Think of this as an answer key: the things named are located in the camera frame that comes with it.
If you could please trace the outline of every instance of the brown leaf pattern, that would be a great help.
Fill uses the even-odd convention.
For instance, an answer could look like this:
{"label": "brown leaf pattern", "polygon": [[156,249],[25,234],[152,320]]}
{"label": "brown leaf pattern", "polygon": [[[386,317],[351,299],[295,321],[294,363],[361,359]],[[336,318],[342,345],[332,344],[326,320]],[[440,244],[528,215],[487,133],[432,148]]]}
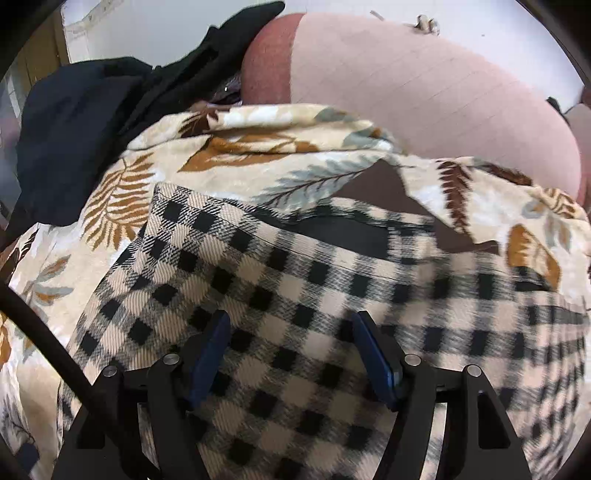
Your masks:
{"label": "brown leaf pattern", "polygon": [[558,225],[558,242],[566,251],[570,250],[570,240],[570,228],[564,222],[560,222]]}
{"label": "brown leaf pattern", "polygon": [[468,167],[452,160],[441,160],[437,166],[446,197],[446,208],[452,217],[456,231],[470,236],[466,214],[466,196],[470,191],[472,177]]}
{"label": "brown leaf pattern", "polygon": [[93,250],[99,245],[118,250],[124,238],[133,240],[148,219],[154,172],[150,154],[105,175],[90,197],[84,213],[84,236]]}
{"label": "brown leaf pattern", "polygon": [[534,184],[531,178],[529,178],[527,175],[521,173],[518,170],[513,170],[512,168],[500,167],[498,165],[494,165],[494,163],[484,163],[479,166],[479,168],[487,173],[490,173],[491,175],[494,175],[495,177],[510,181],[515,185],[530,187]]}
{"label": "brown leaf pattern", "polygon": [[318,150],[318,147],[310,142],[275,133],[246,134],[235,142],[211,137],[179,171],[206,171],[219,166],[243,167],[280,160],[291,153],[308,153]]}
{"label": "brown leaf pattern", "polygon": [[[43,268],[37,278],[27,282],[25,289],[22,291],[21,297],[45,324],[49,322],[49,318],[43,310],[43,307],[53,305],[56,300],[68,296],[74,291],[74,289],[70,287],[50,287],[44,285],[43,282],[60,275],[66,269],[66,266],[70,261],[70,256],[71,255],[67,255],[58,258],[55,262]],[[17,329],[16,332],[19,338],[24,337],[24,334],[19,329]],[[35,350],[35,346],[28,338],[24,338],[22,349],[22,360],[26,361]]]}
{"label": "brown leaf pattern", "polygon": [[542,275],[553,289],[560,281],[560,266],[550,252],[538,242],[533,233],[521,224],[509,233],[507,264],[510,267],[528,267]]}
{"label": "brown leaf pattern", "polygon": [[0,370],[8,362],[10,353],[12,352],[10,342],[8,341],[8,331],[4,325],[7,320],[8,318],[0,312]]}
{"label": "brown leaf pattern", "polygon": [[574,218],[576,202],[562,190],[544,189],[541,201],[562,218]]}
{"label": "brown leaf pattern", "polygon": [[0,281],[3,281],[4,283],[10,283],[12,275],[14,271],[17,269],[18,264],[22,261],[23,258],[26,257],[27,253],[29,253],[29,250],[33,246],[33,242],[37,237],[38,231],[39,229],[35,230],[29,236],[25,244],[22,246],[22,250],[16,247],[12,251],[10,257],[8,257],[5,264],[2,266],[2,268],[0,268]]}
{"label": "brown leaf pattern", "polygon": [[217,121],[219,119],[217,113],[227,112],[230,108],[229,106],[206,107],[187,118],[181,125],[178,133],[181,135],[181,138],[203,135],[210,129],[209,117]]}

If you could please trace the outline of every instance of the blue gripper pad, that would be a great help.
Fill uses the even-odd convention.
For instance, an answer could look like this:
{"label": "blue gripper pad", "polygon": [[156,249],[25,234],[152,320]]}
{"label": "blue gripper pad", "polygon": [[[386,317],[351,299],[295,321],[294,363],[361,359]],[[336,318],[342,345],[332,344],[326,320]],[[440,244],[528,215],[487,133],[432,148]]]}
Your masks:
{"label": "blue gripper pad", "polygon": [[224,351],[230,342],[231,333],[230,317],[223,312],[191,373],[189,399],[194,409],[199,406],[212,387]]}
{"label": "blue gripper pad", "polygon": [[353,338],[376,396],[393,410],[398,400],[394,387],[400,383],[402,375],[392,373],[374,337],[358,314],[353,315]]}

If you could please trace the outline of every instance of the brown fabric patch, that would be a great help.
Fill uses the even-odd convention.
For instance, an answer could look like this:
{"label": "brown fabric patch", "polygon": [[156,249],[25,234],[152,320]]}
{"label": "brown fabric patch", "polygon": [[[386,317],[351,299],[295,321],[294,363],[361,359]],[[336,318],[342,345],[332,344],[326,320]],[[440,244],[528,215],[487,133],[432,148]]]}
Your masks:
{"label": "brown fabric patch", "polygon": [[0,370],[4,364],[8,362],[10,353],[12,352],[12,348],[8,342],[8,331],[4,326],[4,323],[6,323],[7,320],[8,318],[0,312]]}
{"label": "brown fabric patch", "polygon": [[509,234],[507,264],[510,267],[528,267],[542,275],[556,290],[560,280],[560,267],[550,252],[536,240],[523,225],[515,225]]}
{"label": "brown fabric patch", "polygon": [[[276,144],[272,147],[258,145],[264,142]],[[211,137],[179,171],[206,171],[220,165],[243,167],[244,165],[280,160],[291,153],[318,151],[318,147],[310,142],[299,141],[295,137],[273,132],[243,135],[235,142],[221,137]]]}
{"label": "brown fabric patch", "polygon": [[505,168],[495,165],[494,163],[486,163],[480,167],[480,169],[495,177],[515,183],[515,185],[531,186],[534,184],[531,178],[513,168]]}
{"label": "brown fabric patch", "polygon": [[437,246],[443,251],[449,253],[483,251],[499,254],[499,245],[495,241],[475,244],[470,236],[455,232],[431,215],[416,200],[408,197],[398,172],[384,160],[377,161],[357,178],[343,186],[333,197],[360,200],[391,212],[427,215],[434,219]]}

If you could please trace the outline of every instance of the white wall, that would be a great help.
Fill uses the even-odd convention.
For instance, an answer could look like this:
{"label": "white wall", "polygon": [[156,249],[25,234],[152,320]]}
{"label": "white wall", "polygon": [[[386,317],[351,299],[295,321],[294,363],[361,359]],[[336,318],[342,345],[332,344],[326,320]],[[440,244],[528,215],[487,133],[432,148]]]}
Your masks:
{"label": "white wall", "polygon": [[100,3],[100,0],[67,0],[61,6],[61,17],[64,25],[79,22]]}
{"label": "white wall", "polygon": [[[69,0],[69,2],[96,0]],[[166,64],[197,46],[211,24],[255,0],[103,0],[87,17],[73,60],[131,55]],[[563,110],[578,103],[583,83],[550,33],[516,0],[285,0],[286,13],[332,11],[414,23],[418,14],[436,18],[441,36],[484,55]]]}

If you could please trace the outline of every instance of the metal screw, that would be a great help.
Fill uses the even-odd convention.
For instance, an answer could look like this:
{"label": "metal screw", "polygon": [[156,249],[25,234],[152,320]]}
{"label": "metal screw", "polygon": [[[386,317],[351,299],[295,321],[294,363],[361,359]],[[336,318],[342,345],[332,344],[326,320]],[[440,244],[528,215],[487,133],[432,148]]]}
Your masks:
{"label": "metal screw", "polygon": [[473,377],[479,377],[482,374],[482,370],[478,365],[468,365],[468,368],[466,370],[468,372],[468,375],[471,375]]}
{"label": "metal screw", "polygon": [[408,355],[406,355],[404,357],[404,361],[408,365],[411,365],[412,367],[416,367],[417,365],[419,365],[421,363],[421,357],[419,357],[418,355],[415,355],[414,353],[409,353]]}
{"label": "metal screw", "polygon": [[105,377],[112,377],[117,373],[117,367],[114,365],[109,365],[108,367],[104,367],[102,374]]}
{"label": "metal screw", "polygon": [[166,365],[176,365],[181,358],[176,353],[167,353],[162,361]]}

